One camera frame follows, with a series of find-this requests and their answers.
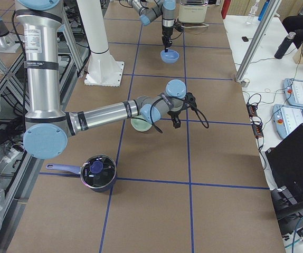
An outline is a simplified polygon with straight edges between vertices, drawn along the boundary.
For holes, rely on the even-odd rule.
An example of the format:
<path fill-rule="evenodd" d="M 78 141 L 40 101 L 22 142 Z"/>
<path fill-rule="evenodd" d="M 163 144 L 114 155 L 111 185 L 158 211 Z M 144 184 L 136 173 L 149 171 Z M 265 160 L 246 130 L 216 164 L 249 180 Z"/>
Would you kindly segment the dark blue saucepan with lid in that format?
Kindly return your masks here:
<path fill-rule="evenodd" d="M 90 157 L 81 167 L 49 163 L 46 168 L 77 174 L 82 183 L 95 192 L 105 192 L 112 189 L 117 180 L 116 163 L 111 157 L 104 154 Z"/>

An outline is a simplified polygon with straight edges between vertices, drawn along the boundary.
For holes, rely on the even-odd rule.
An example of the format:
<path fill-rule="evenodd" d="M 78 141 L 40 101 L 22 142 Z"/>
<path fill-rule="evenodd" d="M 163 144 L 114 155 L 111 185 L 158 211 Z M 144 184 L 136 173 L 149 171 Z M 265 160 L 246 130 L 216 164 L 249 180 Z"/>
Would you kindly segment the blue bowl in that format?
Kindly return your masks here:
<path fill-rule="evenodd" d="M 178 51 L 171 50 L 171 49 L 162 50 L 160 52 L 160 58 L 164 63 L 173 64 L 178 61 L 179 53 L 178 53 Z"/>

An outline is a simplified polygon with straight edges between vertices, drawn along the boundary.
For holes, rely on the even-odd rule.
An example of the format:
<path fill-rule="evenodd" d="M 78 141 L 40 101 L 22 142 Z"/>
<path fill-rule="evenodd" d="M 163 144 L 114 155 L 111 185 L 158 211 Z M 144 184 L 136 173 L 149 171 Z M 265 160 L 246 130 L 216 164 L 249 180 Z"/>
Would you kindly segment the small black puck device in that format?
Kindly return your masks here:
<path fill-rule="evenodd" d="M 248 42 L 249 39 L 246 36 L 241 37 L 244 42 Z"/>

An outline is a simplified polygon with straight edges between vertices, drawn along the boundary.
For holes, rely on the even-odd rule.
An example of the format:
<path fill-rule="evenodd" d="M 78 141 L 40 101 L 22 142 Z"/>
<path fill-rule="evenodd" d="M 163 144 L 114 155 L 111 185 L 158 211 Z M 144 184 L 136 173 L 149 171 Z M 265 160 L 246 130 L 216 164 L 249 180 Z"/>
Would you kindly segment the green bowl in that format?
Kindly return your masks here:
<path fill-rule="evenodd" d="M 142 115 L 134 116 L 130 119 L 132 127 L 138 132 L 148 131 L 152 125 L 144 119 Z"/>

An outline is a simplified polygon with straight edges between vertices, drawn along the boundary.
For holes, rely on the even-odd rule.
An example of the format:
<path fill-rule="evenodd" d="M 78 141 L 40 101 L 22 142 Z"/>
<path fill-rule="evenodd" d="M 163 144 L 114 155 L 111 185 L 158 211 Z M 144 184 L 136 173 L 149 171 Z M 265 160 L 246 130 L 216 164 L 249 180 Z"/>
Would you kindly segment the black water bottle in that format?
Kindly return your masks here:
<path fill-rule="evenodd" d="M 274 57 L 276 59 L 282 59 L 283 56 L 286 54 L 288 48 L 292 44 L 294 38 L 296 36 L 295 32 L 289 32 L 288 35 L 283 39 L 282 43 L 279 45 Z"/>

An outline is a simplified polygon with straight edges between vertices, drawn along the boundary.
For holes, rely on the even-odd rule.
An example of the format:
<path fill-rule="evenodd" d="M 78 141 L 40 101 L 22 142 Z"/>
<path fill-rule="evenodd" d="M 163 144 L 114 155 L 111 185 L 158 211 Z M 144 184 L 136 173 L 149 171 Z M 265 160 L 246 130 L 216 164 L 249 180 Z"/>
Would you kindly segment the cream and chrome toaster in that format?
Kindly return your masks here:
<path fill-rule="evenodd" d="M 201 24 L 205 21 L 208 1 L 180 1 L 178 20 L 187 24 Z"/>

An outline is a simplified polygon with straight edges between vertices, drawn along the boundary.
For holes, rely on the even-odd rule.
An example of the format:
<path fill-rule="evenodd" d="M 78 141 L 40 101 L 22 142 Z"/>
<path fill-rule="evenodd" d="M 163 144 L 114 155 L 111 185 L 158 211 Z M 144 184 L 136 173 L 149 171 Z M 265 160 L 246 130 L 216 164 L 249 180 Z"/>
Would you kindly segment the black laptop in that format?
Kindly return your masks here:
<path fill-rule="evenodd" d="M 303 123 L 265 154 L 276 185 L 303 199 Z"/>

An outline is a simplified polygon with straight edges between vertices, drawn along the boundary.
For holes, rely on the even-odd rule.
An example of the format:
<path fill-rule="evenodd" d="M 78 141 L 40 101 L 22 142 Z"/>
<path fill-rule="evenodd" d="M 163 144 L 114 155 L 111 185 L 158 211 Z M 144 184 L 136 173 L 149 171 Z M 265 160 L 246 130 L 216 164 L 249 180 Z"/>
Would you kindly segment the aluminium frame post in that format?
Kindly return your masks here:
<path fill-rule="evenodd" d="M 244 78 L 244 75 L 273 19 L 275 13 L 277 12 L 282 0 L 273 0 L 270 1 L 266 12 L 264 13 L 262 20 L 260 21 L 253 39 L 245 53 L 245 56 L 240 64 L 240 67 L 236 73 L 235 81 L 240 83 L 241 87 L 247 87 L 249 85 L 249 81 Z"/>

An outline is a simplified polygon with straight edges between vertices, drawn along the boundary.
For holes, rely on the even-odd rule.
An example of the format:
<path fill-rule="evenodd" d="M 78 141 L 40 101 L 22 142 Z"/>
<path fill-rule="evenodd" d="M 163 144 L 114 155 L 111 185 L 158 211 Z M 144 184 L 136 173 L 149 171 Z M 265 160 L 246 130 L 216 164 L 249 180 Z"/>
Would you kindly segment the far blue teach pendant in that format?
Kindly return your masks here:
<path fill-rule="evenodd" d="M 303 107 L 303 80 L 284 79 L 282 87 L 290 105 Z"/>

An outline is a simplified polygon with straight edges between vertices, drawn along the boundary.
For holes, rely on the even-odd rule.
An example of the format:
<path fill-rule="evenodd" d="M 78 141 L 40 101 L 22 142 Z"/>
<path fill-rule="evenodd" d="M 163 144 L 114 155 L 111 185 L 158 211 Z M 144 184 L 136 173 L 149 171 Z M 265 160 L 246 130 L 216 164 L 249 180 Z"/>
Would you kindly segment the blue teach pendant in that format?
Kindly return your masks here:
<path fill-rule="evenodd" d="M 282 87 L 290 105 L 303 107 L 303 80 L 284 79 Z"/>
<path fill-rule="evenodd" d="M 282 139 L 303 123 L 303 108 L 299 106 L 275 104 L 272 115 L 276 130 Z"/>

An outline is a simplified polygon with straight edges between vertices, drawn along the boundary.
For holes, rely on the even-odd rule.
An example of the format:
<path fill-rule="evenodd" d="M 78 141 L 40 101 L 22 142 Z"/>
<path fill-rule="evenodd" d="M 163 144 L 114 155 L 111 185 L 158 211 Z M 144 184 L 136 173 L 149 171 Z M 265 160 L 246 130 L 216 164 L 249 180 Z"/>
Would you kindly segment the clear plastic bottle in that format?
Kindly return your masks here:
<path fill-rule="evenodd" d="M 249 25 L 253 22 L 253 19 L 254 19 L 255 15 L 257 13 L 257 10 L 259 8 L 259 3 L 260 3 L 260 0 L 255 0 L 254 4 L 250 8 L 250 11 L 248 13 L 248 18 L 246 20 L 247 25 Z"/>

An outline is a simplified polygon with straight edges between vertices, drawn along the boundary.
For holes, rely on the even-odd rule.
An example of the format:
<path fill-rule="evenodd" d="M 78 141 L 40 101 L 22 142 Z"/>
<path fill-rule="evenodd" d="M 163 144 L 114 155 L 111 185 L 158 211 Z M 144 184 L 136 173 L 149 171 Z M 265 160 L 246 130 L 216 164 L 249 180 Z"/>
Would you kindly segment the near blue teach pendant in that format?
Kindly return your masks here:
<path fill-rule="evenodd" d="M 276 130 L 282 139 L 303 123 L 303 108 L 299 106 L 275 104 L 272 115 Z"/>

